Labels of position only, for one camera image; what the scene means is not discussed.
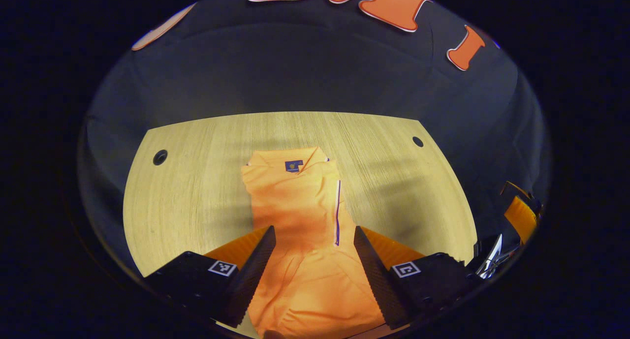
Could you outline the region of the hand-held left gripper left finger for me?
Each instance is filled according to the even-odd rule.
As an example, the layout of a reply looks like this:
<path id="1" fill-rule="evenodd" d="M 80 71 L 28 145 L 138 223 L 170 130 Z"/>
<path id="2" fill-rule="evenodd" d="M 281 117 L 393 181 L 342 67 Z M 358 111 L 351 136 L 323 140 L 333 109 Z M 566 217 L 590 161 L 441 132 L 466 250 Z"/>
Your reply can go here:
<path id="1" fill-rule="evenodd" d="M 198 319 L 236 328 L 245 318 L 275 246 L 274 226 L 259 228 L 206 254 L 182 252 L 144 282 Z"/>

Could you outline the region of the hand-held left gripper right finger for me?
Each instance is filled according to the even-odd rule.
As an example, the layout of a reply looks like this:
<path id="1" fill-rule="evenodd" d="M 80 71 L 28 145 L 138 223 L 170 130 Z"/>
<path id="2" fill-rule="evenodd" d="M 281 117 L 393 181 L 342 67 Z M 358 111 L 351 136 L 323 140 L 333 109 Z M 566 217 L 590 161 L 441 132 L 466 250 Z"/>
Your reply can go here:
<path id="1" fill-rule="evenodd" d="M 445 252 L 423 255 L 362 226 L 355 229 L 354 247 L 392 330 L 434 321 L 481 285 L 475 272 Z"/>

